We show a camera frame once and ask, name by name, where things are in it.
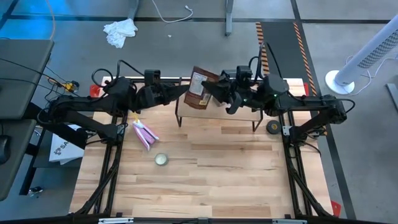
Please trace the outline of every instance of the white tower fan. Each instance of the white tower fan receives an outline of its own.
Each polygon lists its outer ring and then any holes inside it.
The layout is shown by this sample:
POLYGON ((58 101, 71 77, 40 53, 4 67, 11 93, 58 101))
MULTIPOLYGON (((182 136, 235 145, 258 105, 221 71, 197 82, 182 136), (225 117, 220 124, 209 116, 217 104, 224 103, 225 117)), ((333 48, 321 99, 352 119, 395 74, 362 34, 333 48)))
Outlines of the white tower fan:
POLYGON ((354 82, 378 60, 398 45, 398 15, 383 27, 340 71, 326 74, 326 85, 335 93, 346 95, 354 90, 354 82))

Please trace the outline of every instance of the white cable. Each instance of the white cable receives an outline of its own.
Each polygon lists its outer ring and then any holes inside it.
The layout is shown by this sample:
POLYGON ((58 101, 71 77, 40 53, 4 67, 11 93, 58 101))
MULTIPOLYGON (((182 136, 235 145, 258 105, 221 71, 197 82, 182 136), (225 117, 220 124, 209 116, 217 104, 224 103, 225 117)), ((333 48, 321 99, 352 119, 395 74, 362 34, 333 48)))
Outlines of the white cable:
POLYGON ((50 36, 50 40, 52 40, 52 39, 54 39, 54 35, 55 35, 55 16, 54 16, 54 12, 52 10, 52 7, 51 7, 51 5, 49 3, 49 0, 45 0, 45 2, 47 3, 47 5, 49 7, 49 10, 50 10, 50 13, 51 13, 51 16, 52 16, 52 33, 51 33, 51 36, 50 36))
MULTIPOLYGON (((353 57, 354 57, 354 56, 348 56, 348 58, 346 59, 346 64, 348 63, 348 60, 349 60, 350 58, 353 58, 353 57)), ((376 77, 376 75, 379 73, 380 68, 383 66, 383 64, 384 64, 384 62, 386 62, 386 60, 398 60, 398 58, 397 58, 397 57, 396 57, 396 58, 385 58, 385 59, 381 62, 381 64, 379 65, 379 67, 377 68, 376 72, 374 73, 374 76, 371 76, 371 72, 367 69, 366 72, 368 73, 368 75, 367 75, 367 76, 366 76, 366 75, 363 75, 363 74, 361 74, 361 75, 364 76, 364 77, 368 77, 368 78, 369 78, 368 84, 366 84, 364 87, 362 87, 362 89, 360 89, 357 93, 348 93, 347 91, 346 91, 346 92, 347 92, 349 95, 351 95, 351 96, 358 95, 362 90, 364 90, 366 87, 368 87, 368 86, 371 84, 372 78, 375 78, 375 77, 376 77)))
POLYGON ((157 11, 158 15, 159 15, 159 16, 160 16, 160 18, 163 20, 163 22, 166 22, 166 23, 172 23, 172 22, 180 22, 180 21, 184 21, 184 20, 186 20, 186 19, 189 19, 189 18, 191 18, 191 17, 192 17, 192 15, 193 15, 193 10, 192 10, 192 9, 190 9, 188 6, 185 6, 185 8, 191 12, 191 14, 190 14, 189 16, 187 16, 187 17, 185 17, 185 18, 183 18, 183 19, 177 19, 176 21, 166 21, 166 20, 164 20, 164 19, 163 19, 162 15, 160 14, 160 11, 159 11, 159 9, 157 8, 157 5, 156 5, 155 1, 154 1, 154 0, 152 0, 152 2, 154 3, 154 6, 155 6, 155 8, 156 8, 156 11, 157 11))

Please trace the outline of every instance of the gray floor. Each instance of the gray floor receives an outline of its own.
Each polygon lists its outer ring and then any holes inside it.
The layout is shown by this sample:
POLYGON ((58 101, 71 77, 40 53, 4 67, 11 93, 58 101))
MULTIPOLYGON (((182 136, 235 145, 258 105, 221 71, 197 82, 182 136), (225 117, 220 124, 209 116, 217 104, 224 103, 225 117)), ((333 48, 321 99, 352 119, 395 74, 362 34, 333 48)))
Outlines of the gray floor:
MULTIPOLYGON (((234 17, 294 18, 289 0, 235 1, 234 17)), ((0 13, 7 9, 10 2, 0 2, 0 13)), ((108 0, 50 2, 59 16, 126 16, 129 5, 127 0, 112 4, 108 0)), ((195 17, 224 17, 224 0, 167 1, 173 4, 160 0, 157 2, 164 16, 168 17, 185 16, 187 11, 183 8, 184 5, 194 10, 195 17)), ((398 2, 395 0, 297 0, 297 3, 303 19, 390 19, 398 11, 398 2)), ((48 15, 49 12, 45 1, 20 0, 13 14, 48 15)), ((157 17, 149 0, 142 1, 137 16, 157 17)), ((234 23, 234 31, 229 38, 223 35, 222 22, 181 22, 169 25, 162 22, 137 22, 137 36, 127 39, 123 49, 115 49, 106 42, 102 29, 109 23, 57 22, 49 67, 67 80, 80 82, 82 95, 88 94, 93 70, 103 67, 115 71, 119 59, 131 62, 139 70, 158 68, 163 76, 179 77, 189 75, 194 65, 216 73, 222 69, 234 68, 246 64, 257 52, 256 28, 248 22, 234 23)), ((330 93, 325 86, 325 74, 329 70, 341 68, 345 58, 355 54, 380 28, 382 25, 375 24, 304 25, 323 94, 330 93)), ((0 30, 0 37, 47 39, 51 30, 50 21, 9 20, 0 30)), ((355 212, 361 220, 398 223, 398 174, 395 172, 398 153, 394 148, 398 113, 384 86, 390 81, 398 84, 397 68, 398 61, 387 62, 367 89, 357 96, 347 96, 355 100, 357 106, 350 112, 345 123, 332 127, 355 212)), ((127 69, 122 70, 122 74, 134 75, 127 69)), ((363 77, 358 86, 365 85, 366 82, 367 79, 363 77)), ((38 89, 34 101, 43 106, 45 101, 42 98, 45 94, 47 91, 38 89)), ((320 150, 323 151, 323 167, 331 199, 341 203, 324 139, 320 140, 320 150)), ((62 215, 68 211, 77 170, 40 170, 35 176, 35 184, 47 190, 39 198, 21 197, 17 195, 17 189, 28 162, 29 158, 24 158, 9 198, 0 202, 0 220, 62 215)))

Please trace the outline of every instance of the white rag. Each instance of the white rag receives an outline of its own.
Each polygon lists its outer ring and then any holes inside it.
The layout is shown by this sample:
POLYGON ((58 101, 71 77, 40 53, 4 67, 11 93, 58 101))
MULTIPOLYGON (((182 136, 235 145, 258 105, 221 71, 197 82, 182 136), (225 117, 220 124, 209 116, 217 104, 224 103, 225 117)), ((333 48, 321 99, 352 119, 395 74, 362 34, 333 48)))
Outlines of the white rag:
POLYGON ((106 36, 106 40, 116 48, 123 47, 126 37, 135 37, 137 30, 138 29, 134 25, 134 21, 132 19, 113 22, 112 24, 104 26, 104 32, 108 34, 106 36))

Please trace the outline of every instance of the orange and black hazard tape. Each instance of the orange and black hazard tape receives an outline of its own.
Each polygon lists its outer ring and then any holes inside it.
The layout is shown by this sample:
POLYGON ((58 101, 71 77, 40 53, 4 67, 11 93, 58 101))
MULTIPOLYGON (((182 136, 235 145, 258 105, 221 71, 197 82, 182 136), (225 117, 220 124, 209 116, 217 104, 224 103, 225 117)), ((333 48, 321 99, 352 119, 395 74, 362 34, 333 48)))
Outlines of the orange and black hazard tape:
MULTIPOLYGON (((257 38, 259 39, 259 45, 261 45, 264 41, 264 34, 262 33, 261 23, 256 23, 256 30, 257 30, 257 38)), ((268 66, 268 58, 266 49, 261 49, 261 65, 262 65, 262 72, 263 74, 269 74, 269 66, 268 66)))
POLYGON ((301 54, 302 54, 302 56, 303 56, 304 67, 305 67, 305 71, 307 72, 307 77, 308 77, 309 82, 310 82, 312 94, 313 94, 314 96, 316 96, 316 95, 317 95, 317 89, 315 88, 315 85, 314 85, 314 83, 313 83, 312 74, 311 74, 310 66, 308 65, 308 60, 307 60, 307 56, 306 56, 306 54, 305 54, 303 41, 301 40, 301 35, 300 35, 299 27, 298 27, 297 23, 295 23, 295 22, 293 22, 293 25, 294 25, 294 31, 296 32, 296 36, 297 36, 297 40, 298 40, 298 45, 299 45, 299 47, 300 47, 300 51, 301 51, 301 54))

